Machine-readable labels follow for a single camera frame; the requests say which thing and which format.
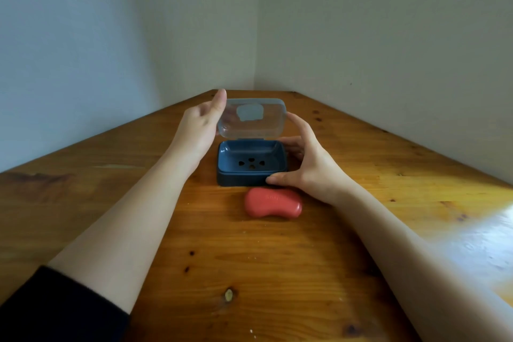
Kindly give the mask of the person's left hand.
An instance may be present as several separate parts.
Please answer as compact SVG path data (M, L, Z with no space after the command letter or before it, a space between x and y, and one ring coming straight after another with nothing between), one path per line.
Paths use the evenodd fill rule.
M219 121L209 121L211 101L191 107L184 112L168 149L171 158L177 160L188 176L197 169L212 146L217 133Z

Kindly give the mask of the person's right hand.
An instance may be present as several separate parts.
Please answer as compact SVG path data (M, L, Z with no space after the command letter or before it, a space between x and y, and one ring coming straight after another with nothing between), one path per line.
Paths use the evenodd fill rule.
M322 147L305 120L291 112L286 115L299 131L298 136L279 138L286 154L300 163L298 169L292 171L302 171L304 174L303 187L296 189L323 203L336 206L339 198L350 190L353 181Z

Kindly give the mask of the blue soap box clear lid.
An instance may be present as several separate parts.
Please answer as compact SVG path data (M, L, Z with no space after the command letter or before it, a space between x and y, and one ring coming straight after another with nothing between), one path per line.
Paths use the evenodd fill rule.
M217 130L225 140L217 151L216 180L222 187L257 187L288 170L284 145L278 140L286 106L277 98L228 99Z

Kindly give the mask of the person's left forearm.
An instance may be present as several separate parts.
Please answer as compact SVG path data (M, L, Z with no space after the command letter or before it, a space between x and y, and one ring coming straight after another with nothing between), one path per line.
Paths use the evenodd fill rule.
M127 194L48 266L130 314L185 182L203 156L171 146Z

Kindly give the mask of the person's right forearm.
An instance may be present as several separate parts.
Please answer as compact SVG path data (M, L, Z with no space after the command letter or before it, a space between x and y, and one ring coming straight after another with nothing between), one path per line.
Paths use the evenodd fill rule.
M333 191L423 342L513 342L513 308L353 181Z

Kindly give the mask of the red soap bar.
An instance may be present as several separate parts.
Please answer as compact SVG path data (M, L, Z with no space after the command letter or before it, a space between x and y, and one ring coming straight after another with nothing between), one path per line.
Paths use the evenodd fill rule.
M252 188L245 195L244 207L251 218L295 219L303 212L301 196L289 189Z

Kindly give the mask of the black sleeve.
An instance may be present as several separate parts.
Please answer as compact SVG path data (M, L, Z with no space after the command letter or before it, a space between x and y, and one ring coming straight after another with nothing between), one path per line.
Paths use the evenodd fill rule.
M0 342L120 342L130 315L46 266L0 305Z

